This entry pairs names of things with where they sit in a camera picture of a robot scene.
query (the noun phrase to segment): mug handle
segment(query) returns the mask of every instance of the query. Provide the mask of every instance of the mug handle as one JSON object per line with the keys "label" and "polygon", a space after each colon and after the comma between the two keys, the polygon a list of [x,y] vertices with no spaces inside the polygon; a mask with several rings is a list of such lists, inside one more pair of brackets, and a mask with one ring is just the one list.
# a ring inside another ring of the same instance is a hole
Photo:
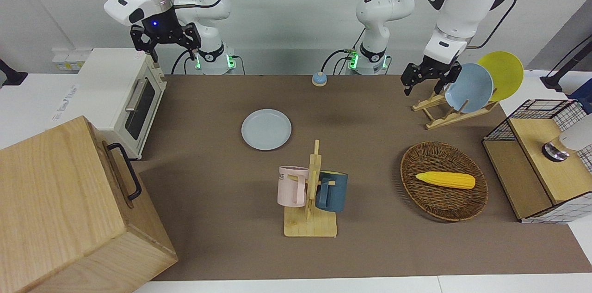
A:
{"label": "mug handle", "polygon": [[294,200],[294,204],[298,204],[298,201],[304,198],[304,188],[301,189],[300,185],[306,185],[306,177],[303,175],[298,175],[298,190],[296,192],[296,200]]}
{"label": "mug handle", "polygon": [[321,180],[321,190],[319,191],[319,203],[322,207],[327,207],[327,200],[329,196],[329,181],[330,178],[324,177]]}

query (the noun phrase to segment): wicker basket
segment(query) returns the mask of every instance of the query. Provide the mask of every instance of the wicker basket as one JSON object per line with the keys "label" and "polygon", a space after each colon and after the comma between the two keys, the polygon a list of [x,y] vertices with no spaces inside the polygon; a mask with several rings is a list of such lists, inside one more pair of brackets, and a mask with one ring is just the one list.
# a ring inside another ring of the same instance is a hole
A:
{"label": "wicker basket", "polygon": [[[475,177],[475,188],[464,190],[431,185],[415,175],[424,171],[451,171]],[[479,167],[449,144],[427,141],[410,147],[401,161],[401,179],[411,199],[436,218],[461,221],[475,217],[487,203],[487,182]]]}

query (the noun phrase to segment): paper sticker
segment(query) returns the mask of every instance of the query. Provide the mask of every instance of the paper sticker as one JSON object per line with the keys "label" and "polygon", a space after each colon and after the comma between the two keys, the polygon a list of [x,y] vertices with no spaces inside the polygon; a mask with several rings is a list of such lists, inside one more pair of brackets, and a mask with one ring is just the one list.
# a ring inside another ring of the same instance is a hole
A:
{"label": "paper sticker", "polygon": [[56,122],[62,118],[62,115],[64,114],[66,109],[68,109],[70,102],[72,102],[72,99],[74,98],[74,95],[76,95],[76,93],[78,92],[79,88],[80,88],[80,84],[75,84],[75,85],[72,85],[72,87],[70,87],[68,92],[66,92],[64,99],[62,99],[62,101],[60,102],[60,105],[55,110],[55,113],[53,114],[53,116],[51,116],[52,121]]}

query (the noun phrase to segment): pink mug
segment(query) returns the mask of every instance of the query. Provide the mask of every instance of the pink mug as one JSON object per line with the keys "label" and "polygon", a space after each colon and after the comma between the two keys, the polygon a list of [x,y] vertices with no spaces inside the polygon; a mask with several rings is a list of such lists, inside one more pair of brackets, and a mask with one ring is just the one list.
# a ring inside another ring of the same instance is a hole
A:
{"label": "pink mug", "polygon": [[277,203],[284,207],[299,208],[306,203],[306,179],[308,168],[280,166],[277,182]]}

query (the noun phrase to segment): plate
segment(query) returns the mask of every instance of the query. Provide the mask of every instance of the plate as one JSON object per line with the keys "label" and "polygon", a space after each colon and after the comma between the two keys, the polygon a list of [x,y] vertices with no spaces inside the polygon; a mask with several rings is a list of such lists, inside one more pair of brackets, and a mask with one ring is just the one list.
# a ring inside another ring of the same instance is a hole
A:
{"label": "plate", "polygon": [[243,139],[250,147],[269,151],[284,145],[292,133],[290,119],[277,110],[252,112],[241,127]]}
{"label": "plate", "polygon": [[491,101],[508,99],[518,91],[524,79],[524,66],[518,57],[507,51],[494,51],[483,56],[478,62],[489,71],[493,79],[495,93]]}
{"label": "plate", "polygon": [[446,102],[455,110],[463,108],[463,113],[472,113],[482,109],[491,99],[493,80],[486,68],[476,63],[463,64],[456,82],[452,83],[444,96]]}

